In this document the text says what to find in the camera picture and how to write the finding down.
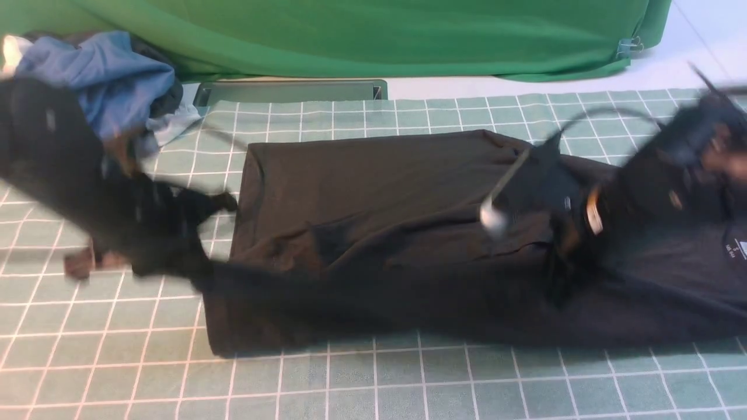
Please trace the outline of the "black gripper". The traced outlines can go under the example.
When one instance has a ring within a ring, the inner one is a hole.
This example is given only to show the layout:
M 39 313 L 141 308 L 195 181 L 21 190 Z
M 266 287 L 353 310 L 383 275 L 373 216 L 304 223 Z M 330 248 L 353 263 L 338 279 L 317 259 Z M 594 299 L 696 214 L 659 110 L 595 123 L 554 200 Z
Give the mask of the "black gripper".
M 86 281 L 94 271 L 129 265 L 137 277 L 184 278 L 198 292 L 221 287 L 198 229 L 217 213 L 238 211 L 230 191 L 207 193 L 147 175 L 64 181 L 64 217 L 90 235 L 85 249 L 65 255 L 67 277 Z

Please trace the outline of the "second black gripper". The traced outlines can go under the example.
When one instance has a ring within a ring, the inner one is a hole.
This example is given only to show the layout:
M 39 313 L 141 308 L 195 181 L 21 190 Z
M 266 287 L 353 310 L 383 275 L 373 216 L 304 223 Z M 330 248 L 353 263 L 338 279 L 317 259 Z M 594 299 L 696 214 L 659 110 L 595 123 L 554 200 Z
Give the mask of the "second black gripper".
M 549 216 L 549 249 L 535 281 L 552 304 L 586 293 L 619 291 L 611 257 L 619 245 L 619 204 L 604 183 L 584 184 L 549 141 L 520 152 L 479 205 L 479 221 L 493 239 L 523 214 Z

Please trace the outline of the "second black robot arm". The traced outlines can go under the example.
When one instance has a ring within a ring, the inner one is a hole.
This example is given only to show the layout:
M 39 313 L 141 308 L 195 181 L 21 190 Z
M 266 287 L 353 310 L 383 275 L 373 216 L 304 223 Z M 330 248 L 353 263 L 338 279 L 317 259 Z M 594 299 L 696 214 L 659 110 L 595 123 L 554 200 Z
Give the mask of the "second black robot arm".
M 694 104 L 669 120 L 651 118 L 659 128 L 642 149 L 611 178 L 584 186 L 563 165 L 563 134 L 590 116 L 617 112 L 642 117 L 632 109 L 598 107 L 584 111 L 555 130 L 544 143 L 522 151 L 481 202 L 479 221 L 499 239 L 518 215 L 548 212 L 553 229 L 549 285 L 555 304 L 611 267 L 659 239 L 710 225 L 731 223 L 743 210 L 737 186 L 722 170 L 708 170 L 707 155 L 745 151 L 745 112 L 732 101 L 745 86 L 709 86 Z

